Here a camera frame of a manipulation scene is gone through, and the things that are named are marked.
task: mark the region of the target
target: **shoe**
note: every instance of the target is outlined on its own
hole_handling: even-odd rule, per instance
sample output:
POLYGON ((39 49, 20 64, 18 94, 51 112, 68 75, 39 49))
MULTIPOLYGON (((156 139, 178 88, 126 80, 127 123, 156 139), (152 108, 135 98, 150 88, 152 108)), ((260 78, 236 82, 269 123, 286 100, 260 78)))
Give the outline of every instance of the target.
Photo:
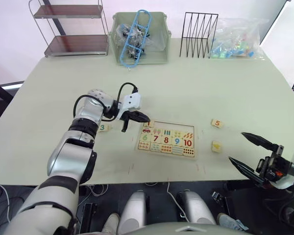
POLYGON ((235 219, 224 213, 218 214, 217 223, 225 228, 243 231, 243 229, 240 227, 239 223, 235 219))
POLYGON ((120 219, 120 217, 118 214, 112 213, 108 217, 101 232, 104 234, 108 234, 108 235, 116 235, 118 224, 119 224, 119 219, 120 219))

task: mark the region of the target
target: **floor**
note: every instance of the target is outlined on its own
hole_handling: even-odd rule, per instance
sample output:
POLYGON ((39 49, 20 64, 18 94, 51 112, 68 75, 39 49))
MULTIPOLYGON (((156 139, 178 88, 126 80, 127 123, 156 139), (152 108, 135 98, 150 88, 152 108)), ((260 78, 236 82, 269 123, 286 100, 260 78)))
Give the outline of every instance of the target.
MULTIPOLYGON (((149 196, 150 210, 147 213, 147 224, 178 221, 179 213, 174 202, 167 194, 168 183, 158 183, 149 187, 145 184, 118 184, 109 185, 108 191, 100 197, 90 196, 77 211, 79 220, 82 219, 82 211, 85 203, 96 203, 98 205, 96 213, 93 215, 90 231, 101 231, 109 214, 116 212, 121 214, 128 198, 137 190, 142 189, 149 196)), ((16 214, 22 204, 22 199, 26 199, 33 188, 22 186, 6 186, 9 197, 11 198, 10 214, 12 217, 16 214)), ((231 196, 234 202, 234 209, 237 219, 250 229, 248 233, 255 235, 292 235, 292 231, 284 224, 281 224, 268 211, 262 207, 261 199, 270 198, 273 195, 278 197, 280 191, 273 189, 263 190, 260 188, 247 188, 229 191, 226 190, 226 182, 173 182, 170 184, 169 191, 176 196, 185 189, 197 192, 207 203, 213 216, 216 218, 219 212, 224 209, 219 206, 211 197, 212 192, 217 191, 224 196, 231 196)), ((95 187, 95 191, 101 191, 100 186, 95 187)), ((80 187, 79 201, 81 202, 85 195, 89 194, 86 187, 80 187)), ((0 190, 0 235, 3 234, 7 226, 6 219, 6 196, 0 190)))

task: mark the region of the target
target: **silver robot arm segment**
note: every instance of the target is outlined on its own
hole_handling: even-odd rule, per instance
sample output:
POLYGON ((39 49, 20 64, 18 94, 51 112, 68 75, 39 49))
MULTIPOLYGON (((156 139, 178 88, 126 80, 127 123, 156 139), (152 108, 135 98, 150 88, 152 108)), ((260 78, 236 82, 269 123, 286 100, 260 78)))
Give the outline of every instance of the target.
POLYGON ((5 235, 75 233, 78 187, 92 176, 97 158, 93 146, 102 116, 124 120, 124 124, 130 119, 148 122, 147 116, 136 111, 140 108, 140 98, 136 87, 133 94, 123 99, 125 105, 101 90, 88 92, 84 105, 49 158, 48 178, 28 196, 5 235))

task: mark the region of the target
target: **printed number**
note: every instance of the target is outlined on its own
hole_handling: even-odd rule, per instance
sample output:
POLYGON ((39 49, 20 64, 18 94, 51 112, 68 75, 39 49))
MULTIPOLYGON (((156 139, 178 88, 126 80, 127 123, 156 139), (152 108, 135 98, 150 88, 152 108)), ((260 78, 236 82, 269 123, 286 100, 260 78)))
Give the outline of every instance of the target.
POLYGON ((184 145, 192 146, 192 141, 184 140, 184 145))

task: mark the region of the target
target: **white table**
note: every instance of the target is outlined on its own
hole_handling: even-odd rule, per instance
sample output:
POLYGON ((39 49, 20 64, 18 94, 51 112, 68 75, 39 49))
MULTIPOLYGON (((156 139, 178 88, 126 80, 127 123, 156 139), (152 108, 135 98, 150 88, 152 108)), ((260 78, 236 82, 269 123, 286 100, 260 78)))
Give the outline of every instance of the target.
MULTIPOLYGON (((48 158, 73 119, 73 104, 92 88, 115 96, 124 82, 142 95, 141 111, 151 119, 194 125, 197 160, 134 150, 140 124, 122 121, 96 137, 98 159, 89 184, 244 179, 232 156, 255 168, 269 151, 247 141, 242 131, 261 135, 294 152, 294 93, 269 59, 180 58, 179 39, 171 40, 166 65, 131 71, 108 56, 43 58, 0 118, 0 184, 37 185, 47 177, 48 158), (222 129, 211 119, 224 122, 222 129), (221 154, 211 141, 223 144, 221 154)), ((131 92, 126 87, 123 94, 131 92)))

